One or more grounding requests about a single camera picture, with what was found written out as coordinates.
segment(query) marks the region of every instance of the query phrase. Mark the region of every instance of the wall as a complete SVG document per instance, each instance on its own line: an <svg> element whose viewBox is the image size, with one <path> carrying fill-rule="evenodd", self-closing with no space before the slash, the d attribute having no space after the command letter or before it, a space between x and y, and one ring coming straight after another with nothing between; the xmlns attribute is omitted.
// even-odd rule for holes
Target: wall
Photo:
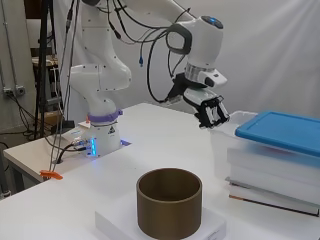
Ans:
<svg viewBox="0 0 320 240"><path fill-rule="evenodd" d="M17 82L26 88L26 94L19 98L21 105L34 112L35 87L32 70L31 54L28 42L26 17L23 0L3 0L8 21L9 38L12 46L14 66ZM3 16L0 8L0 61L2 64L4 81L7 87L14 89L13 74L9 58L6 32L3 26ZM0 91L0 131L21 125L21 120L16 104L4 98Z"/></svg>
<svg viewBox="0 0 320 240"><path fill-rule="evenodd" d="M61 54L65 18L71 0L54 2L58 53ZM191 7L192 13L197 16L215 16L225 26L223 48L216 66L229 82L217 92L224 96L229 112L277 110L320 117L319 0L177 2ZM149 24L165 23L150 16L137 18ZM137 38L143 33L141 27L129 20L125 23L132 36ZM94 61L84 52L80 33L77 33L74 65ZM108 93L110 98L122 108L140 102L154 103L147 91L146 69L138 64L139 46L127 46L116 39L114 46L120 59L132 70L133 82L126 90ZM172 86L167 73L166 56L167 49L162 42L156 47L151 70L152 87L159 98L165 97ZM65 78L66 70L62 74L62 86L65 86ZM173 108L192 112L184 103ZM86 111L83 98L72 91L71 117L83 121Z"/></svg>

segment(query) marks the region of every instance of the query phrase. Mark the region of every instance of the orange clip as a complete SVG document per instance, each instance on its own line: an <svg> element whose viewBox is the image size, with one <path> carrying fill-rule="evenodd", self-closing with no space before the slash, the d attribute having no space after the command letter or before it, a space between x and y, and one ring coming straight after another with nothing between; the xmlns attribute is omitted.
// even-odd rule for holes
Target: orange clip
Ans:
<svg viewBox="0 0 320 240"><path fill-rule="evenodd" d="M63 179L63 177L59 173L51 172L51 171L47 171L47 170L41 170L40 176L41 177L48 177L48 178L55 178L57 180Z"/></svg>

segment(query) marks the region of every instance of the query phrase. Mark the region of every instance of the wall outlet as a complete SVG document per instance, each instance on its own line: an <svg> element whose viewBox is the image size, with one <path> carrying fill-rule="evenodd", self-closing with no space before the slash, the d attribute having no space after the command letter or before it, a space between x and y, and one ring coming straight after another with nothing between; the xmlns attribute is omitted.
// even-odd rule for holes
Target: wall outlet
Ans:
<svg viewBox="0 0 320 240"><path fill-rule="evenodd" d="M16 86L16 96L20 97L26 94L26 89L24 86Z"/></svg>
<svg viewBox="0 0 320 240"><path fill-rule="evenodd" d="M5 97L13 97L14 96L12 89L8 88L8 87L3 88L3 93L4 93Z"/></svg>

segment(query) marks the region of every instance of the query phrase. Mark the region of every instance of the blue container lid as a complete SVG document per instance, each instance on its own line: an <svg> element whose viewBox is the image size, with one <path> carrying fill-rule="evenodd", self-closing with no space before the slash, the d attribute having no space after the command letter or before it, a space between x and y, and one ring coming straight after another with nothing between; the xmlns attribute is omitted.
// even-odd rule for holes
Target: blue container lid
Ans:
<svg viewBox="0 0 320 240"><path fill-rule="evenodd" d="M277 148L320 157L320 119L264 112L240 126L235 134Z"/></svg>

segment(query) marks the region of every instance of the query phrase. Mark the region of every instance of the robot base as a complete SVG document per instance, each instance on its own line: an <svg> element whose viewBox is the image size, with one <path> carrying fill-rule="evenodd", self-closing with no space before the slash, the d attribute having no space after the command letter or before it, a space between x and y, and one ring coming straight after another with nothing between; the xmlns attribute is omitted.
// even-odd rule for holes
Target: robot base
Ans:
<svg viewBox="0 0 320 240"><path fill-rule="evenodd" d="M114 204L106 205L95 213L96 227L110 240L151 240L144 234L137 220L137 197L130 193ZM226 221L208 210L202 209L199 230L185 240L223 240L226 237Z"/></svg>
<svg viewBox="0 0 320 240"><path fill-rule="evenodd" d="M117 122L91 123L84 133L83 139L89 142L86 155L88 157L102 157L121 148L120 135Z"/></svg>

